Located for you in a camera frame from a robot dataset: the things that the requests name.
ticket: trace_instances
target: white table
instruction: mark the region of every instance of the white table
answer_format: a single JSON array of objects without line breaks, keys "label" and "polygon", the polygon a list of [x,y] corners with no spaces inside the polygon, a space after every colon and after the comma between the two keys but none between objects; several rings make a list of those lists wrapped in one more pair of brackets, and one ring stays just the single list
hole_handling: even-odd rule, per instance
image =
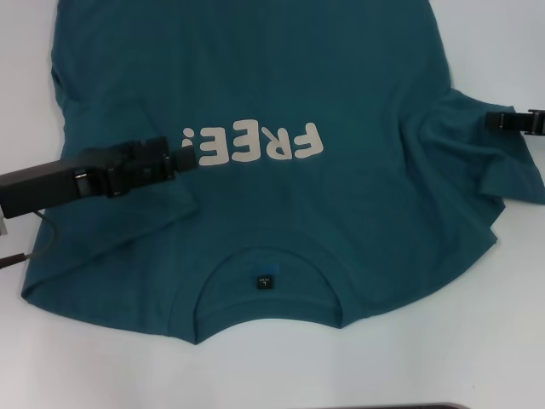
[{"label": "white table", "polygon": [[[60,153],[49,79],[55,4],[0,2],[0,174]],[[458,89],[545,108],[545,2],[433,6]],[[545,138],[529,145],[545,172]],[[0,256],[30,250],[37,226],[35,216],[9,221]],[[47,314],[20,298],[26,266],[1,271],[0,407],[545,407],[545,208],[508,203],[494,230],[500,244],[474,268],[407,308],[343,331],[250,322],[198,347]]]}]

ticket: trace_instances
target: shirt sleeve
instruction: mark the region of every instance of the shirt sleeve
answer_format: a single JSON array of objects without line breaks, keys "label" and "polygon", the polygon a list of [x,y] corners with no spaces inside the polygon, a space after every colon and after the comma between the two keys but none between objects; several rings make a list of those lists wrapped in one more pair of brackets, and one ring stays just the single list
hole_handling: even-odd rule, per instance
[{"label": "shirt sleeve", "polygon": [[476,101],[450,89],[429,108],[410,116],[406,143],[418,146],[434,186],[454,190],[489,224],[504,209],[503,199],[545,205],[542,177],[524,137],[517,131],[488,130],[487,112],[514,112]]},{"label": "shirt sleeve", "polygon": [[[91,147],[110,147],[137,137],[145,140],[160,135],[134,102],[79,107],[70,101],[64,114],[66,141],[62,158],[75,158]],[[48,253],[30,263],[23,295],[47,279],[156,233],[197,210],[197,201],[183,176],[135,189],[121,198],[94,197],[49,209],[46,215],[58,227],[60,236]],[[42,224],[37,250],[47,244],[49,235],[49,227]]]}]

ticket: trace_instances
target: size tag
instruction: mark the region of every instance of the size tag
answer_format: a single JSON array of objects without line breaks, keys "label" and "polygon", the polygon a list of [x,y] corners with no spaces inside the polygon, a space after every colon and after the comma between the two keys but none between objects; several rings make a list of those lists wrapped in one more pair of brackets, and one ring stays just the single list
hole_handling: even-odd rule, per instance
[{"label": "size tag", "polygon": [[272,275],[260,275],[257,278],[257,289],[258,290],[272,290],[274,287],[274,278]]}]

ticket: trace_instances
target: teal t-shirt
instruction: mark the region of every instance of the teal t-shirt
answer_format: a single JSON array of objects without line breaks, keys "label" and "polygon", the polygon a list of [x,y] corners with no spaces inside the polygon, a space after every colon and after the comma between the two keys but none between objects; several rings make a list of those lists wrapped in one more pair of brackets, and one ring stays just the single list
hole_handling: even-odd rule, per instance
[{"label": "teal t-shirt", "polygon": [[451,88],[428,0],[60,0],[52,57],[63,157],[166,136],[199,162],[49,210],[23,297],[56,314],[341,328],[470,268],[502,198],[545,204],[524,139],[484,127],[512,108]]}]

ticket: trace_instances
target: cable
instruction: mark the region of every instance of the cable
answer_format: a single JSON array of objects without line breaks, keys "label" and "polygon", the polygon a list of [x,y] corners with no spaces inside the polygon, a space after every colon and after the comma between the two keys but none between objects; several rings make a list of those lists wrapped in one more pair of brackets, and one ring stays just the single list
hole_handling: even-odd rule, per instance
[{"label": "cable", "polygon": [[40,219],[42,219],[50,228],[51,228],[51,239],[49,239],[49,242],[45,247],[43,247],[40,251],[34,251],[31,254],[27,254],[25,256],[26,260],[31,260],[32,258],[43,256],[45,253],[47,253],[51,248],[54,246],[55,242],[57,241],[57,227],[53,223],[51,219],[49,219],[47,216],[45,216],[43,213],[40,213],[39,211],[35,211],[34,214],[38,216]]},{"label": "cable", "polygon": [[36,257],[43,256],[45,253],[47,253],[49,250],[51,250],[51,247],[55,244],[57,240],[57,227],[55,224],[44,214],[40,213],[39,211],[35,211],[34,214],[41,218],[50,228],[51,228],[51,239],[49,240],[48,244],[43,247],[40,251],[34,251],[30,254],[17,254],[15,256],[6,257],[6,258],[0,258],[0,270],[6,267],[14,266],[15,264],[19,264],[20,262],[25,262],[26,260],[31,260]]}]

